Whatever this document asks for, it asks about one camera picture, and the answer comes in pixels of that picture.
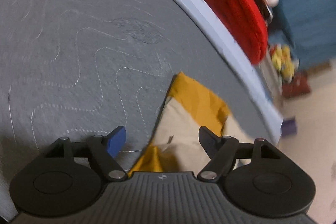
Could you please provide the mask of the blue curtain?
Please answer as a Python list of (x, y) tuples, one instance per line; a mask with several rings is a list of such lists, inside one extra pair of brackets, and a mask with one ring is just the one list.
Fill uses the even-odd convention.
[(335, 0), (283, 0), (300, 69), (335, 58)]

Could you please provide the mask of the beige and mustard hooded jacket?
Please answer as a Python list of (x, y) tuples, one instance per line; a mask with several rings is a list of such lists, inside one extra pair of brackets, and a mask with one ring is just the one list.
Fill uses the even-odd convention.
[(218, 137), (228, 135), (243, 143), (254, 142), (220, 97), (180, 72), (169, 88), (150, 143), (130, 171), (198, 174), (210, 160), (199, 143), (202, 126)]

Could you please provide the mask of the red fleece blanket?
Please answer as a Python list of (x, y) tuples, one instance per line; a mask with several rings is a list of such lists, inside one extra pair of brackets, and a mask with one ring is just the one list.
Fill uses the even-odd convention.
[(251, 64), (266, 55), (268, 31), (254, 0), (204, 0), (234, 37)]

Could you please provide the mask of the purple box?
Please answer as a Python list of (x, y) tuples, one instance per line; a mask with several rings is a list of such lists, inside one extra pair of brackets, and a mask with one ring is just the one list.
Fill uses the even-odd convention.
[(286, 137), (297, 134), (297, 123), (295, 117), (284, 119), (281, 125), (281, 136)]

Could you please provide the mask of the yellow plush toy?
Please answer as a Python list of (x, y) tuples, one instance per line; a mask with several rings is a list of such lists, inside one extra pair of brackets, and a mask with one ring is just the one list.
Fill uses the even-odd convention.
[(290, 47), (288, 45), (275, 45), (270, 49), (271, 61), (278, 75), (285, 83), (290, 83), (295, 74), (296, 64), (291, 59)]

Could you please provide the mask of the light blue folded sheet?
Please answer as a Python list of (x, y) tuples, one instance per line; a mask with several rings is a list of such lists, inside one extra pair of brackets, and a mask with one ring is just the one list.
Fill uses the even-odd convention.
[(283, 117), (266, 95), (266, 89), (256, 69), (219, 18), (204, 0), (174, 0), (205, 34), (230, 69), (240, 80), (256, 107), (271, 141), (277, 144), (281, 137)]

